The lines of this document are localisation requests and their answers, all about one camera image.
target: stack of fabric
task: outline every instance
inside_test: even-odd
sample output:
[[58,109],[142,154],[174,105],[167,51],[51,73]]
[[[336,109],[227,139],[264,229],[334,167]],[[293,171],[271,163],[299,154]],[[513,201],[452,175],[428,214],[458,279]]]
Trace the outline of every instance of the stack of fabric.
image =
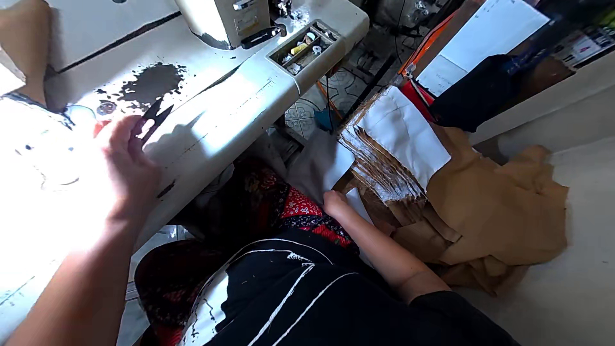
[[417,221],[431,176],[451,156],[419,110],[396,87],[376,95],[343,127],[339,142],[354,175],[403,222]]
[[494,296],[559,255],[568,188],[552,180],[548,151],[530,147],[500,166],[462,130],[429,124],[398,91],[370,100],[339,136],[357,158],[354,177],[394,215],[393,239],[448,284]]

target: floral skirt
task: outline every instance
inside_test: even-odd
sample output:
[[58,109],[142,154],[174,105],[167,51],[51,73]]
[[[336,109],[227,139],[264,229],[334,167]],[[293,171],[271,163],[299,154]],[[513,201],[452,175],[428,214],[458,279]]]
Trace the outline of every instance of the floral skirt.
[[216,215],[216,220],[202,223],[217,227],[215,231],[205,229],[206,241],[159,246],[137,267],[135,285],[155,344],[179,341],[192,304],[209,276],[238,248],[254,240],[299,228],[359,254],[357,245],[332,217],[256,159],[236,163],[233,177],[210,204],[214,212],[204,215]]

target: person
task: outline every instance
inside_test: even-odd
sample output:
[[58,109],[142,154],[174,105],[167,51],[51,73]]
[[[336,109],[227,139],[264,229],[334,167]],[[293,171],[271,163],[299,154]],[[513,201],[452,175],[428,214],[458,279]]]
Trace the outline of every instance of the person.
[[[138,119],[97,127],[84,177],[98,206],[81,225],[89,236],[7,346],[116,343],[130,256],[160,177],[131,137]],[[223,231],[157,247],[137,268],[157,344],[517,345],[341,193],[326,192],[321,208],[247,159],[218,196]]]

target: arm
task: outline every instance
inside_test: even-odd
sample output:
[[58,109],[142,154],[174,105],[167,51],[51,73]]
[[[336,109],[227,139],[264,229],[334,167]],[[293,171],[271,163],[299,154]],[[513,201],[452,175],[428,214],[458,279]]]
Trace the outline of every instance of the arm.
[[325,193],[324,210],[350,234],[378,273],[409,304],[423,294],[450,288],[413,254],[363,219],[337,191]]
[[86,145],[79,241],[7,346],[115,345],[132,248],[158,187],[159,173],[130,130],[139,116],[98,126]]

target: fabric piece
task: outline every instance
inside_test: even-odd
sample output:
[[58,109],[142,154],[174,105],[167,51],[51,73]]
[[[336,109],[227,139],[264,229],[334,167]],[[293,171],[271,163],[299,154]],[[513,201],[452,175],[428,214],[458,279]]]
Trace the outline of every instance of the fabric piece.
[[393,239],[423,262],[436,262],[448,244],[438,232],[423,220],[398,228]]
[[26,76],[26,86],[17,92],[43,105],[49,29],[50,9],[43,0],[21,0],[0,10],[0,45]]
[[489,258],[492,257],[483,257],[454,265],[441,273],[440,278],[449,286],[481,289],[489,295],[497,297],[509,292],[510,289],[521,282],[530,267],[529,265],[504,265],[503,271],[490,272],[488,266],[493,263],[490,263]]
[[452,159],[431,178],[427,198],[462,235],[441,261],[492,255],[506,265],[528,265],[561,253],[568,188],[552,180],[546,149],[530,147],[499,166],[472,150],[462,130],[440,127],[436,133]]
[[396,87],[364,103],[339,141],[356,157],[353,174],[385,203],[423,199],[429,177],[450,158],[429,123]]
[[288,169],[286,181],[312,200],[323,203],[323,194],[350,169],[354,155],[336,137],[316,129]]
[[438,231],[442,238],[452,241],[453,243],[461,238],[461,235],[457,233],[456,230],[450,228],[446,222],[438,216],[438,213],[435,212],[431,204],[425,205],[422,212],[425,219],[427,219],[435,230]]

